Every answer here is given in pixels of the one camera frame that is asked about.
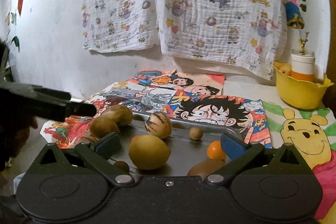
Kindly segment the small brown round fruit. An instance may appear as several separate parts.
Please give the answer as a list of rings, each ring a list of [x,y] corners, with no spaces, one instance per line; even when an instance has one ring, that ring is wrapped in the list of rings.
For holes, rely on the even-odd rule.
[[[122,170],[125,173],[129,173],[129,165],[125,161],[116,161],[113,163],[113,166]]]

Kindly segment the large brown oval fruit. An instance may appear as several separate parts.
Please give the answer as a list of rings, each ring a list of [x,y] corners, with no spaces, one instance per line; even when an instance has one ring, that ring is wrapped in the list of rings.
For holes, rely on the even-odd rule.
[[[101,115],[96,117],[89,126],[90,134],[96,138],[103,138],[109,133],[119,133],[116,122],[108,116]]]

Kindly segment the small orange tangerine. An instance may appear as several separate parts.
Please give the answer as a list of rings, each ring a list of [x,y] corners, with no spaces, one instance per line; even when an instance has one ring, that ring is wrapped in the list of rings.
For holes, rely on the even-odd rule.
[[[130,143],[134,141],[135,139],[139,138],[141,135],[135,135],[134,137],[131,138]]]

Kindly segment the right white printed cloth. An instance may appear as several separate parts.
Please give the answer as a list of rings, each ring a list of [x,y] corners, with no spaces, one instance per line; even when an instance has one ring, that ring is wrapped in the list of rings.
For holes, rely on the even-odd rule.
[[[157,8],[162,54],[273,78],[286,45],[282,0],[158,0]]]

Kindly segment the dark brown kiwi fruit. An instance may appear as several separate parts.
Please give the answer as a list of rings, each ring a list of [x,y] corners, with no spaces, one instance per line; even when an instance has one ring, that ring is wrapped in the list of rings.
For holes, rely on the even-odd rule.
[[[187,176],[199,176],[204,180],[207,176],[226,165],[225,161],[208,159],[193,166],[187,173]]]

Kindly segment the white orange jar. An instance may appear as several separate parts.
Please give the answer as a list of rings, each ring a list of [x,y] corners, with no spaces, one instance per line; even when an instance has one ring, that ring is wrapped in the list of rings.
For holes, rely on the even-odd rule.
[[[291,52],[291,77],[296,80],[313,82],[315,79],[314,52],[301,53],[299,50]]]

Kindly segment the white printed cloth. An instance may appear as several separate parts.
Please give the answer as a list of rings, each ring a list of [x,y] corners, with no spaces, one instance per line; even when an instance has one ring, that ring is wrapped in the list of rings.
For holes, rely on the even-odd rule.
[[[157,8],[162,54],[273,78],[286,45],[282,0],[158,0]]]
[[[83,0],[83,47],[99,53],[157,46],[157,0]]]

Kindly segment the olive green oval fruit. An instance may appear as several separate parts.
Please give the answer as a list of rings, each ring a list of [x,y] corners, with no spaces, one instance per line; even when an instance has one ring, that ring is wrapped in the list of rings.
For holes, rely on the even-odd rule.
[[[109,115],[118,126],[129,125],[133,120],[132,111],[124,105],[113,105],[104,110],[102,115]]]

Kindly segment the yellow fruit in bowl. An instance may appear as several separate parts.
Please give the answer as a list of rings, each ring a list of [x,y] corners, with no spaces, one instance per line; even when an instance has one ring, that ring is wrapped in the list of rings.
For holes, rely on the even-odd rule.
[[[286,76],[290,76],[291,75],[291,64],[282,63],[279,67],[279,71]]]

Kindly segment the striped pale melon fruit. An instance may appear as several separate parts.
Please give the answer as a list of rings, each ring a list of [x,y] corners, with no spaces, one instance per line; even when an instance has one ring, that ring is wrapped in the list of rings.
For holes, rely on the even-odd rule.
[[[145,122],[145,131],[149,135],[165,139],[172,133],[172,124],[169,117],[162,112],[152,113]]]

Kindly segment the striped brown round fruit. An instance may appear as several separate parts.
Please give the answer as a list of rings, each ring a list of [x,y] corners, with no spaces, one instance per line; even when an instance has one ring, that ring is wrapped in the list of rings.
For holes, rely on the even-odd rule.
[[[73,146],[76,146],[77,144],[84,143],[84,144],[92,144],[98,141],[96,137],[93,137],[92,135],[84,135],[83,137],[78,138]]]

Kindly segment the yellow lemon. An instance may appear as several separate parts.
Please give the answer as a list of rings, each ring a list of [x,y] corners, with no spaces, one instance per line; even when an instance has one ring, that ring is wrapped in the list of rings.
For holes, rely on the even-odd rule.
[[[129,145],[129,158],[142,170],[154,170],[163,167],[169,157],[170,150],[162,139],[152,135],[141,135]]]

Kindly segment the yellow plastic bowl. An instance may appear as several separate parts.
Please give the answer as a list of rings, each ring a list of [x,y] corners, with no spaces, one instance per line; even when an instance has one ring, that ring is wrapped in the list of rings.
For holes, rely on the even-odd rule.
[[[296,80],[291,75],[286,76],[279,71],[281,64],[278,61],[274,62],[277,92],[285,103],[297,109],[312,110],[317,108],[327,89],[334,85],[326,74],[321,81]]]

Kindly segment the Winnie the Pooh drawing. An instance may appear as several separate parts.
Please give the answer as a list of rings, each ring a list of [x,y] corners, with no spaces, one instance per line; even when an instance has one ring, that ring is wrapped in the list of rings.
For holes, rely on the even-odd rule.
[[[335,223],[335,116],[329,108],[297,110],[262,103],[276,148],[293,144],[322,187],[322,201],[315,214],[319,223]]]

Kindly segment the anime comic poster mat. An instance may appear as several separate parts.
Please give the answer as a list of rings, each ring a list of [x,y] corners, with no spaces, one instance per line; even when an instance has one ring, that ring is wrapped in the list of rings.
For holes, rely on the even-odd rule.
[[[224,94],[224,75],[144,70],[128,80],[115,82],[91,95],[88,103],[101,115],[113,105],[170,118],[232,127],[243,141],[270,148],[270,131],[261,100]]]

